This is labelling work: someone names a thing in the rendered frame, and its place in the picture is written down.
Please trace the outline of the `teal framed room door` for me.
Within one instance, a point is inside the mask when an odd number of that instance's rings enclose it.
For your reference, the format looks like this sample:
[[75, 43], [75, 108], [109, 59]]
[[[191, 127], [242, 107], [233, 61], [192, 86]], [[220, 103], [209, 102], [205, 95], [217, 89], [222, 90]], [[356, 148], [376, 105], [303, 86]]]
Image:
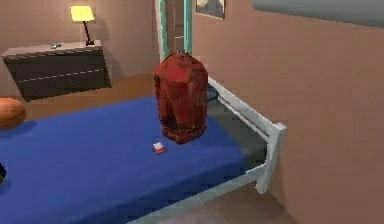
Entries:
[[170, 53], [192, 54], [194, 0], [154, 0], [160, 61]]

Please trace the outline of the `dark round object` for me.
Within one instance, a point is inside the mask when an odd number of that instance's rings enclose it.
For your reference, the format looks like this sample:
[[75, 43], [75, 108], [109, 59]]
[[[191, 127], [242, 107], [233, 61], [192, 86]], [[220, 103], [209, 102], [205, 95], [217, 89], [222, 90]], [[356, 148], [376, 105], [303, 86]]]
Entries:
[[219, 96], [218, 91], [211, 85], [207, 87], [207, 101], [211, 102], [215, 99], [217, 99]]

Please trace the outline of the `framed wall picture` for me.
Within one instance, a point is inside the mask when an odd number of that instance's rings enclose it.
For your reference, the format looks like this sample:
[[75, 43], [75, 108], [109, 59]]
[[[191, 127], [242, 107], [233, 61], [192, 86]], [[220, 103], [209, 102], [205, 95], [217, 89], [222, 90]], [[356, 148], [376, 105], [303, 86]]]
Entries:
[[196, 0], [195, 12], [216, 19], [224, 19], [225, 0]]

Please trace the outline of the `orange basketball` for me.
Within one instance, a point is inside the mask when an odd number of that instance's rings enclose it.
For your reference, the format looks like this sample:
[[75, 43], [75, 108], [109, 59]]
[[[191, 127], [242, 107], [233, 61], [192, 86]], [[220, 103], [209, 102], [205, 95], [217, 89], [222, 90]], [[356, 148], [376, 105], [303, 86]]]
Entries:
[[16, 128], [25, 118], [26, 109], [22, 103], [12, 98], [0, 98], [0, 130]]

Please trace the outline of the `dark chest of drawers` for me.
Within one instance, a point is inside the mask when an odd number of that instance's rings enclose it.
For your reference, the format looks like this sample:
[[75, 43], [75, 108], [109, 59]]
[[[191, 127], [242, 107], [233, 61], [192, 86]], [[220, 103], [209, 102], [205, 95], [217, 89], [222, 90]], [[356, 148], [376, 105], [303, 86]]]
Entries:
[[10, 48], [2, 60], [26, 102], [111, 87], [99, 40]]

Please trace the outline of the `blue bed with white frame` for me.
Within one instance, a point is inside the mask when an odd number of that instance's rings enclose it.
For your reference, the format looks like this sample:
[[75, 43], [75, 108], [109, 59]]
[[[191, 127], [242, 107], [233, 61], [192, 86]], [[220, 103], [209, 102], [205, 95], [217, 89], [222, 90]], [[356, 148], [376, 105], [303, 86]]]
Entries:
[[248, 183], [265, 193], [286, 127], [213, 86], [208, 128], [184, 145], [162, 136], [154, 97], [0, 131], [0, 224], [155, 224]]

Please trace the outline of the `yellow shade table lamp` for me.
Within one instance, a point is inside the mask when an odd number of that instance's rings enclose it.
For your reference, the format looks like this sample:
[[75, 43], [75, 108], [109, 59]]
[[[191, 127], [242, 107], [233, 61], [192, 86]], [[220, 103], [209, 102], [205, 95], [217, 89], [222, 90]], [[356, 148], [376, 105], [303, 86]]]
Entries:
[[86, 45], [90, 46], [94, 44], [94, 41], [90, 38], [88, 25], [90, 21], [94, 21], [94, 15], [90, 6], [75, 5], [70, 7], [71, 19], [73, 22], [82, 22], [86, 33]]

